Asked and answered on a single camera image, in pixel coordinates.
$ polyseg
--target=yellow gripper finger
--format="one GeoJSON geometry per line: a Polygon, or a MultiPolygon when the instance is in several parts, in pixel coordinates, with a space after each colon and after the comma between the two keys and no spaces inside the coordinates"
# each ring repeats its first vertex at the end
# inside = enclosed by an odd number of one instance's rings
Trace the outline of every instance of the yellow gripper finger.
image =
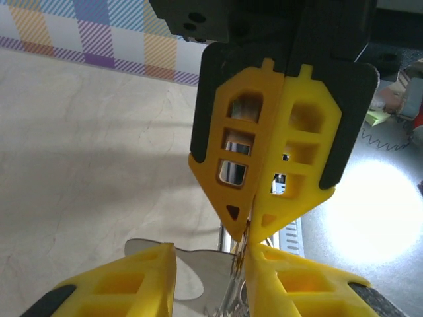
{"type": "Polygon", "coordinates": [[[341,111],[326,86],[311,79],[312,66],[285,77],[273,64],[265,59],[217,89],[206,159],[188,159],[237,241],[250,213],[249,242],[259,243],[334,193],[320,189],[319,180],[341,111]]]}
{"type": "MultiPolygon", "coordinates": [[[[170,317],[175,283],[174,245],[161,244],[60,283],[50,293],[63,287],[75,290],[51,316],[170,317]]],[[[48,296],[39,302],[52,304],[48,296]]]]}
{"type": "Polygon", "coordinates": [[[262,244],[247,247],[245,280],[251,317],[378,317],[348,285],[365,279],[262,244]]]}

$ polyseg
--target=gripper cutout hole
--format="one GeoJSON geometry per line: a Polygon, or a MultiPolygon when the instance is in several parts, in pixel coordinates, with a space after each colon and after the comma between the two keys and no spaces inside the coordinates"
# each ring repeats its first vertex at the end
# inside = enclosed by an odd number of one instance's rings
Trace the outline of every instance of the gripper cutout hole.
{"type": "Polygon", "coordinates": [[[323,115],[317,104],[296,102],[289,117],[289,125],[296,130],[320,133],[323,120],[323,115]]]}
{"type": "Polygon", "coordinates": [[[96,286],[94,294],[136,294],[143,283],[144,275],[135,273],[113,273],[105,276],[96,286]]]}
{"type": "Polygon", "coordinates": [[[108,302],[106,304],[85,304],[78,311],[78,317],[125,317],[130,309],[130,303],[108,302]]]}
{"type": "Polygon", "coordinates": [[[278,272],[278,279],[287,293],[332,291],[332,287],[323,276],[308,269],[281,271],[278,272]]]}
{"type": "Polygon", "coordinates": [[[246,92],[232,101],[228,117],[258,123],[263,105],[263,95],[246,92]]]}
{"type": "Polygon", "coordinates": [[[294,304],[301,317],[351,317],[340,300],[321,300],[318,305],[310,304],[310,300],[295,300],[294,304]]]}
{"type": "Polygon", "coordinates": [[[226,129],[222,148],[227,151],[250,155],[253,143],[254,135],[226,129]]]}
{"type": "Polygon", "coordinates": [[[275,174],[272,180],[272,187],[270,188],[270,193],[274,195],[283,195],[285,192],[286,186],[286,175],[285,174],[275,174]]]}
{"type": "Polygon", "coordinates": [[[262,217],[262,227],[267,227],[276,220],[276,216],[265,213],[262,217]]]}
{"type": "Polygon", "coordinates": [[[319,146],[297,142],[286,143],[285,151],[289,152],[289,160],[296,163],[312,165],[319,146]]]}
{"type": "Polygon", "coordinates": [[[247,167],[244,165],[223,160],[221,163],[219,179],[226,184],[241,187],[244,184],[247,167]]]}
{"type": "Polygon", "coordinates": [[[227,209],[228,213],[230,214],[230,216],[233,220],[238,219],[238,215],[239,215],[239,208],[238,207],[228,205],[228,206],[226,206],[226,209],[227,209]]]}
{"type": "Polygon", "coordinates": [[[176,300],[190,300],[200,297],[204,286],[196,272],[179,257],[176,257],[176,300]]]}

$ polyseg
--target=plaid backdrop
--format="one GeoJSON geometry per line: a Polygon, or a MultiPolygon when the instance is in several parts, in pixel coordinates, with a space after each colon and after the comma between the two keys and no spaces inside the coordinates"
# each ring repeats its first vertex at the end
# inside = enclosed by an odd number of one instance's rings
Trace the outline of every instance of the plaid backdrop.
{"type": "Polygon", "coordinates": [[[148,0],[0,0],[0,47],[197,85],[205,45],[170,34],[148,0]]]}

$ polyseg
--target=black cable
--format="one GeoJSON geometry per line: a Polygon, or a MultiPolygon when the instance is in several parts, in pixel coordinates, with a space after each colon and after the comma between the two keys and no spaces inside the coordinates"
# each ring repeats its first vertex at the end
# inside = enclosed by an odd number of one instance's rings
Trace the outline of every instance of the black cable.
{"type": "Polygon", "coordinates": [[[376,144],[376,147],[378,149],[385,149],[386,151],[399,151],[399,150],[405,149],[411,144],[411,141],[412,141],[412,132],[410,131],[412,123],[410,121],[407,121],[398,117],[395,117],[395,118],[397,123],[403,123],[403,129],[405,129],[407,132],[408,139],[406,143],[403,143],[401,145],[398,145],[398,144],[392,145],[390,142],[383,143],[382,140],[376,139],[371,133],[366,134],[366,130],[364,127],[361,128],[359,136],[362,139],[367,140],[367,143],[369,145],[376,144]]]}

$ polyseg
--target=coiled wire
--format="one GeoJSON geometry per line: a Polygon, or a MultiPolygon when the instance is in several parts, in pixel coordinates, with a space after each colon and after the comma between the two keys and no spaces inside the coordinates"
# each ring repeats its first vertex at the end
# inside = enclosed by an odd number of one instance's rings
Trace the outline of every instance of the coiled wire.
{"type": "Polygon", "coordinates": [[[396,117],[395,115],[391,115],[391,118],[395,118],[395,121],[400,124],[402,123],[402,128],[406,130],[406,134],[408,135],[407,141],[403,144],[392,144],[390,142],[383,142],[380,139],[374,137],[373,134],[368,133],[364,126],[361,128],[359,132],[359,136],[366,140],[369,145],[373,145],[378,149],[385,149],[386,151],[399,151],[403,150],[408,147],[412,142],[412,122],[396,117]]]}

